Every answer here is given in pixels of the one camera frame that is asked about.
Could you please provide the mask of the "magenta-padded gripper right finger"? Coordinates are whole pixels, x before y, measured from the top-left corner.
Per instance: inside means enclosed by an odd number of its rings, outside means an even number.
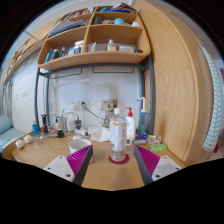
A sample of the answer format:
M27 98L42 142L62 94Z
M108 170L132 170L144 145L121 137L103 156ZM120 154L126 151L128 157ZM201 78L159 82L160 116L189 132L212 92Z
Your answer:
M181 167L169 156L159 157L138 145L134 146L134 156L145 185L181 170Z

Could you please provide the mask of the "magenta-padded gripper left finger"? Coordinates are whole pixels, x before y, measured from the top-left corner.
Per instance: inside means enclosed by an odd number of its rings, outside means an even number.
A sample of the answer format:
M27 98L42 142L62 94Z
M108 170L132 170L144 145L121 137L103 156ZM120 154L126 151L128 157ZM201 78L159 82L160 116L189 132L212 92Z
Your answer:
M89 145L67 157L59 155L44 170L81 186L92 156L93 146Z

